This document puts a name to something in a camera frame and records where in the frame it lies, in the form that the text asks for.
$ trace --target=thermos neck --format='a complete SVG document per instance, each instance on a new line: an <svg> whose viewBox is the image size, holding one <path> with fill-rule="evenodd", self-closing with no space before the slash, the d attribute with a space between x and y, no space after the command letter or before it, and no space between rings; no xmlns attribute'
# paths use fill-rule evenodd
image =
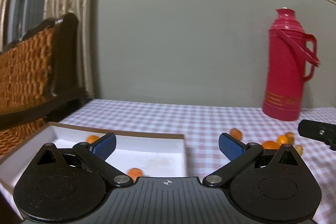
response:
<svg viewBox="0 0 336 224"><path fill-rule="evenodd" d="M295 11L288 8L277 9L278 18L273 22L271 30L292 30L305 32L300 22L295 18Z"/></svg>

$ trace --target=woven wicker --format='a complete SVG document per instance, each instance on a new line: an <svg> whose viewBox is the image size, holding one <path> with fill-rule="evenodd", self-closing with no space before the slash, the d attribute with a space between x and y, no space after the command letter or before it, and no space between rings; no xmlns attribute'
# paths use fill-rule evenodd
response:
<svg viewBox="0 0 336 224"><path fill-rule="evenodd" d="M0 109L10 110L39 99L51 73L51 41L47 28L0 55ZM0 131L0 156L43 125L43 119Z"/></svg>

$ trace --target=thermos base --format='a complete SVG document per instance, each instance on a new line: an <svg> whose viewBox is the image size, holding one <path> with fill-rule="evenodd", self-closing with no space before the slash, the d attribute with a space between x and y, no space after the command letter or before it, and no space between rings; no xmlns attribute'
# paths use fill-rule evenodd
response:
<svg viewBox="0 0 336 224"><path fill-rule="evenodd" d="M268 105L267 103L263 103L262 111L269 117L280 120L280 121L295 121L299 118L300 111L299 110L284 110L278 109Z"/></svg>

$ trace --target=orange fruit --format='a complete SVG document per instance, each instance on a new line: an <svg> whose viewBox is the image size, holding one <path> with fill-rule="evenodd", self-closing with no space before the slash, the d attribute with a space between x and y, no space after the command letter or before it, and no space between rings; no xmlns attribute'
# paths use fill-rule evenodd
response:
<svg viewBox="0 0 336 224"><path fill-rule="evenodd" d="M231 128L230 135L234 137L235 139L237 139L238 141L241 141L243 138L242 132L238 130L237 128Z"/></svg>
<svg viewBox="0 0 336 224"><path fill-rule="evenodd" d="M277 144L279 146L282 145L282 144L284 144L284 143L289 143L289 142L290 142L290 140L289 140L289 138L286 135L281 135L277 139Z"/></svg>
<svg viewBox="0 0 336 224"><path fill-rule="evenodd" d="M279 149L280 145L274 141L265 141L262 143L264 149Z"/></svg>
<svg viewBox="0 0 336 224"><path fill-rule="evenodd" d="M86 138L86 142L88 143L93 143L95 142L96 140L98 140L100 137L96 136L96 135L90 135Z"/></svg>
<svg viewBox="0 0 336 224"><path fill-rule="evenodd" d="M133 179L133 181L135 181L137 177L143 177L143 172L141 169L132 168L127 171L127 175L130 176Z"/></svg>
<svg viewBox="0 0 336 224"><path fill-rule="evenodd" d="M298 152L300 156L303 154L303 146L301 144L295 146L295 150Z"/></svg>
<svg viewBox="0 0 336 224"><path fill-rule="evenodd" d="M287 132L285 136L288 137L289 139L289 144L293 145L294 144L294 133L293 132Z"/></svg>

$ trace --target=wicker chair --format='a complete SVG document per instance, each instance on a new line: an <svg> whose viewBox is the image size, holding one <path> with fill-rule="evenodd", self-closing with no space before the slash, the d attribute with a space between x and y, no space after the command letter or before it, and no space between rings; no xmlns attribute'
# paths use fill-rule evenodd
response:
<svg viewBox="0 0 336 224"><path fill-rule="evenodd" d="M0 55L0 156L41 128L68 102L84 98L77 83L78 20L47 19Z"/></svg>

